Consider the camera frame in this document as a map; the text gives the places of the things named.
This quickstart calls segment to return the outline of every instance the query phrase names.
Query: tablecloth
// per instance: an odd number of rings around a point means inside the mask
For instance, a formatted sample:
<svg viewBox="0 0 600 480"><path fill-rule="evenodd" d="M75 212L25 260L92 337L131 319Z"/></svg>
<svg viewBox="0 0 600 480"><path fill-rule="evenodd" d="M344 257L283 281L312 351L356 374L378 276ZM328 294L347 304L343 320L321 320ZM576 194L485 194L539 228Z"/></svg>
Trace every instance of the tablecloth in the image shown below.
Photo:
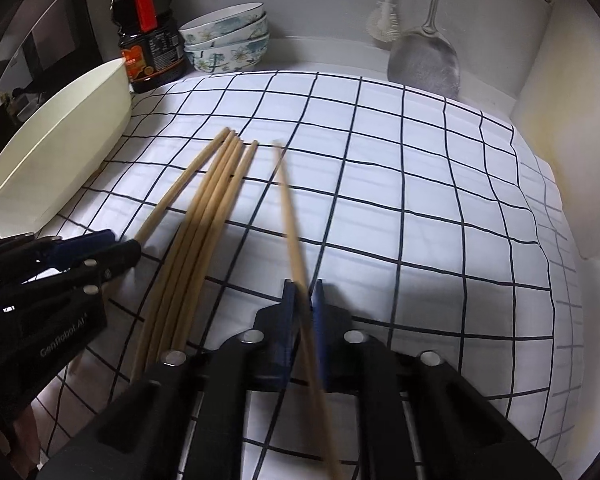
<svg viewBox="0 0 600 480"><path fill-rule="evenodd" d="M393 350L435 349L558 467L582 382L582 306L571 234L547 163L510 124L364 77L254 72L193 77L133 99L125 133L43 235L131 237L223 127L261 146L216 249L188 349L251 327L290 278L274 142L285 147L312 282ZM144 301L196 176L107 305L75 375L34 402L53 455L128 385ZM322 478L298 370L249 397L243 478ZM340 458L358 474L353 397L329 394Z"/></svg>

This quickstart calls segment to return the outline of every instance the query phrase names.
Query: stack of bowls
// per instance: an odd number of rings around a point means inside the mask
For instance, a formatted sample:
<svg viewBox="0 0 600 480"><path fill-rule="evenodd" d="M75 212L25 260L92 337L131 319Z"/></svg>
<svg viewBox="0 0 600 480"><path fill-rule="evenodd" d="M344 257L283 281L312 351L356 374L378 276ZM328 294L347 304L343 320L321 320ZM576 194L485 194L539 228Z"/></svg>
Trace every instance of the stack of bowls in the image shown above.
<svg viewBox="0 0 600 480"><path fill-rule="evenodd" d="M180 33L189 62L207 73L255 65L269 44L269 24L261 3L210 12L180 27Z"/></svg>

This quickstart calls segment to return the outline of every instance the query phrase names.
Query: soy sauce bottle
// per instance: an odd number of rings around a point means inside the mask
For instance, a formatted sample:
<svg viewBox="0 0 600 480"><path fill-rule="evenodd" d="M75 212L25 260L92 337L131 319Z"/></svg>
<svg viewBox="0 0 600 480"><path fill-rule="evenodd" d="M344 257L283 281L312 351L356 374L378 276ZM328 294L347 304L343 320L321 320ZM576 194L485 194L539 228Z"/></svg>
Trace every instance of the soy sauce bottle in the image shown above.
<svg viewBox="0 0 600 480"><path fill-rule="evenodd" d="M186 70L171 0L112 0L118 46L134 92L158 88Z"/></svg>

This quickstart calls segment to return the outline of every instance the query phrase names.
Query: white cleaning brush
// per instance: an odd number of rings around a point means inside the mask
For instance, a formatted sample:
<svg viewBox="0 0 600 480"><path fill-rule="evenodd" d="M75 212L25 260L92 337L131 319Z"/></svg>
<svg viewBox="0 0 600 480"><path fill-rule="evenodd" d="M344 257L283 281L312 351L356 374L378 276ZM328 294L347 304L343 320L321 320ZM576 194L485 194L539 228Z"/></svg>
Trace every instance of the white cleaning brush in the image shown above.
<svg viewBox="0 0 600 480"><path fill-rule="evenodd" d="M366 31L376 40L393 41L400 37L400 23L394 9L392 0L378 2L378 8L366 20Z"/></svg>

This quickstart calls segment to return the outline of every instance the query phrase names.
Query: white ceramic bowl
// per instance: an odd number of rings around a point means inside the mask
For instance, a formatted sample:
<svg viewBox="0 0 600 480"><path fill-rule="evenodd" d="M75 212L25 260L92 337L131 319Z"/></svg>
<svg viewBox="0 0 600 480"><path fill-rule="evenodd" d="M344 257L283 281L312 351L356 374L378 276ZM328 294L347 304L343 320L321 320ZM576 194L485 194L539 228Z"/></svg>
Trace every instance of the white ceramic bowl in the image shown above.
<svg viewBox="0 0 600 480"><path fill-rule="evenodd" d="M120 138L131 115L123 59L69 83L0 153L0 236L41 229Z"/></svg>
<svg viewBox="0 0 600 480"><path fill-rule="evenodd" d="M214 40L203 41L202 43L197 43L195 45L185 44L184 50L195 52L196 50L205 50L207 48L240 43L241 41L253 40L254 38L266 36L268 33L269 23L267 22L267 15L265 14L257 22L253 22L246 27L229 32Z"/></svg>
<svg viewBox="0 0 600 480"><path fill-rule="evenodd" d="M269 35L231 45L206 50L185 51L185 56L196 70L208 74L235 72L253 66L267 51Z"/></svg>
<svg viewBox="0 0 600 480"><path fill-rule="evenodd" d="M185 45L194 45L229 34L257 22L262 16L264 16L262 3L241 4L200 16L185 23L179 31Z"/></svg>

